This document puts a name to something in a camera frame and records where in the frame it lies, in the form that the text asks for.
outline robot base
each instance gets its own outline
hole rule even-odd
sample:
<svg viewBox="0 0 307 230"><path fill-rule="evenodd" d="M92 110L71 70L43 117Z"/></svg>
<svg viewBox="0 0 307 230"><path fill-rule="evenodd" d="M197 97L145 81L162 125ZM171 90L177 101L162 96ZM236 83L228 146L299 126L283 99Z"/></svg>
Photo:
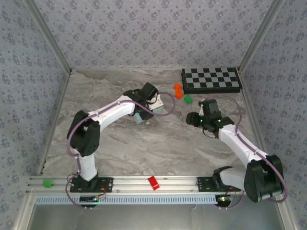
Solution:
<svg viewBox="0 0 307 230"><path fill-rule="evenodd" d="M71 182L71 193L111 193L113 188L112 177L98 177L98 174L90 181L84 180L81 176L73 178Z"/></svg>
<svg viewBox="0 0 307 230"><path fill-rule="evenodd" d="M224 186L218 186L216 181L214 180L214 178L212 176L201 176L201 177L197 177L197 182L196 182L197 186L198 186L198 191L201 192L227 192L228 191L228 187L227 185ZM236 192L241 191L238 188L234 188Z"/></svg>

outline green block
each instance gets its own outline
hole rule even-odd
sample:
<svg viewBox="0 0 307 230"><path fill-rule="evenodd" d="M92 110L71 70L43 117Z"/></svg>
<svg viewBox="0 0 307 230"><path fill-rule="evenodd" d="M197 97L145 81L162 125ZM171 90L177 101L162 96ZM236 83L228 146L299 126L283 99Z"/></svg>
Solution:
<svg viewBox="0 0 307 230"><path fill-rule="evenodd" d="M191 104L193 102L193 99L189 95L186 95L183 99L188 104Z"/></svg>
<svg viewBox="0 0 307 230"><path fill-rule="evenodd" d="M44 179L44 180L43 180L43 186L44 186L45 188L51 188L52 184L53 184L53 181L52 181L52 180L49 180L49 179Z"/></svg>

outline wire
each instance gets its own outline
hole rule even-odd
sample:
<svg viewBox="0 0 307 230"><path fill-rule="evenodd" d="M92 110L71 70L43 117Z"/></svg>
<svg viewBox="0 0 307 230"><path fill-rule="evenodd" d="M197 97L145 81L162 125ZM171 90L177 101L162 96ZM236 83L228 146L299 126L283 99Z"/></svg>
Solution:
<svg viewBox="0 0 307 230"><path fill-rule="evenodd" d="M75 173L71 173L69 174L67 177L66 177L66 181L68 182L68 177L71 176L71 175L75 175Z"/></svg>
<svg viewBox="0 0 307 230"><path fill-rule="evenodd" d="M79 205L79 204L77 204L76 202L74 202L74 200L72 199L72 197L71 197L71 196L69 195L69 193L68 193L68 185L71 184L73 178L79 176L80 173L81 173L81 172L76 173L74 176L72 176L72 177L67 181L66 186L65 186L65 192L66 192L66 195L67 195L68 199L69 199L76 207L85 210L86 208L85 208L85 207L82 207L81 205Z"/></svg>
<svg viewBox="0 0 307 230"><path fill-rule="evenodd" d="M205 129L202 129L202 133L203 133L206 137L208 137L208 138L216 139L216 137L207 136L207 135L205 134Z"/></svg>
<svg viewBox="0 0 307 230"><path fill-rule="evenodd" d="M146 101L147 104L154 104L154 103L156 103L156 102L158 101L158 95L159 95L159 92L157 93L157 96L156 96L156 98L155 98L155 102Z"/></svg>
<svg viewBox="0 0 307 230"><path fill-rule="evenodd" d="M228 194L229 189L230 189L230 186L228 186L228 190L227 190L227 192L224 194L224 196L226 196L226 195Z"/></svg>
<svg viewBox="0 0 307 230"><path fill-rule="evenodd" d="M136 114L136 111L134 111L132 114L128 114L128 116L134 116Z"/></svg>
<svg viewBox="0 0 307 230"><path fill-rule="evenodd" d="M100 196L102 196L102 195L105 195L105 199L106 199L106 187L104 187L102 184L99 184L99 185L97 185L97 186L104 189L104 193L99 194L98 196L100 197Z"/></svg>
<svg viewBox="0 0 307 230"><path fill-rule="evenodd" d="M235 204L235 205L233 205L233 206L230 206L230 207L227 207L226 209L232 209L232 208L235 208L235 207L237 207L239 204L241 204L242 203L242 201L243 201L243 197L244 197L244 190L242 190L242 195L241 195L241 197L240 197L240 199L239 199L239 201Z"/></svg>
<svg viewBox="0 0 307 230"><path fill-rule="evenodd" d="M234 190L234 192L235 192L235 195L234 195L234 198L236 197L236 189L233 187L233 186L231 186L231 188Z"/></svg>

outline orange block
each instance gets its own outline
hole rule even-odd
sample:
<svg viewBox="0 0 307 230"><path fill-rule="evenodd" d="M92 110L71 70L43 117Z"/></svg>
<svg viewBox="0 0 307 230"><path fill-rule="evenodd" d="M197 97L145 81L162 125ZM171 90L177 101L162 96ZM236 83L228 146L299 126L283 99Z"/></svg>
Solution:
<svg viewBox="0 0 307 230"><path fill-rule="evenodd" d="M176 83L175 86L173 87L175 89L175 95L177 99L181 99L183 97L183 94L181 92L181 85L179 83Z"/></svg>

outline metal frame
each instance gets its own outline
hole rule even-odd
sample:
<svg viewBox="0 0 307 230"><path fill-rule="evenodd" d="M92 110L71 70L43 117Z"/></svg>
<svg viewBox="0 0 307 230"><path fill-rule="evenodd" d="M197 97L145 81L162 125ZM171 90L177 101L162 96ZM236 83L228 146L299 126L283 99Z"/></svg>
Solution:
<svg viewBox="0 0 307 230"><path fill-rule="evenodd" d="M46 158L47 158L47 153L48 153L48 150L50 148L50 144L51 144L51 141L52 141L53 134L56 130L56 126L57 126L57 122L58 122L58 118L59 118L59 113L61 111L63 99L64 99L64 96L65 96L65 92L66 92L66 89L67 89L67 85L68 85L68 81L70 79L70 76L71 76L71 73L69 73L67 75L66 80L64 82L63 91L62 91L62 94L61 94L60 99L59 99L59 104L58 104L56 114L55 114L54 120L53 120L51 128L50 128L50 132L49 132L49 135L48 135L48 138L47 138L47 141L46 141L46 145L45 145L45 148L44 148L44 151L43 151L43 155L41 156L39 167L38 167L38 170L37 170L37 173L36 173L37 175L41 175L43 173L44 164L45 164L45 161L46 161Z"/></svg>
<svg viewBox="0 0 307 230"><path fill-rule="evenodd" d="M255 33L253 40L249 44L249 47L239 64L242 73L244 73L250 61L253 59L258 47L264 39L264 36L266 35L267 31L271 27L277 13L279 12L284 2L285 0L273 0L270 4L260 26Z"/></svg>
<svg viewBox="0 0 307 230"><path fill-rule="evenodd" d="M49 29L47 23L44 20L39 8L37 7L36 3L33 0L24 0L24 4L28 8L29 12L32 15L33 20L36 22L37 26L39 27L40 31L42 32L43 36L45 37L46 41L48 42L51 50L53 51L54 55L58 59L60 65L62 66L63 70L66 73L70 73L70 67L65 56L62 53L61 48L59 47L56 39L54 38L51 30Z"/></svg>
<svg viewBox="0 0 307 230"><path fill-rule="evenodd" d="M116 197L131 197L135 196L148 196L148 197L177 197L177 198L192 198L197 199L194 201L185 202L188 204L192 202L194 204L215 203L215 200L201 201L200 198L212 199L213 195L223 195L224 192L198 192L198 186L196 185L198 176L156 176L155 178L159 182L160 188L154 191L148 181L149 176L112 176L113 190L112 193L107 193L108 196ZM45 188L42 183L44 179L50 179L53 181L51 188ZM48 195L51 198L63 197L65 195L65 185L67 183L66 176L53 177L53 176L32 176L29 179L29 183L26 188L24 201L20 208L19 214L16 218L14 230L27 230L32 212L34 210L35 202L38 197L46 197ZM72 196L80 195L96 195L91 193L73 193ZM164 202L165 204L172 204L174 200Z"/></svg>
<svg viewBox="0 0 307 230"><path fill-rule="evenodd" d="M93 205L93 202L79 202L80 195L71 195L80 205ZM36 205L72 205L66 195L36 195ZM95 205L199 205L217 204L215 195L114 195L98 199Z"/></svg>
<svg viewBox="0 0 307 230"><path fill-rule="evenodd" d="M251 97L249 95L249 92L247 90L247 85L244 79L244 76L241 71L238 72L239 78L241 80L241 83L243 85L242 89L242 95L244 99L244 103L246 105L247 109L247 115L248 120L252 128L253 135L255 137L256 144L258 145L259 149L264 150L265 152L268 152L267 147L265 146L264 138L260 129L259 122L257 120L256 112L252 104ZM276 196L277 200L282 199L283 195ZM291 205L291 202L289 199L287 199L283 203L278 203L278 209L279 213L281 215L281 218L283 220L283 225L285 229L287 230L299 230L298 222L294 214L293 207Z"/></svg>

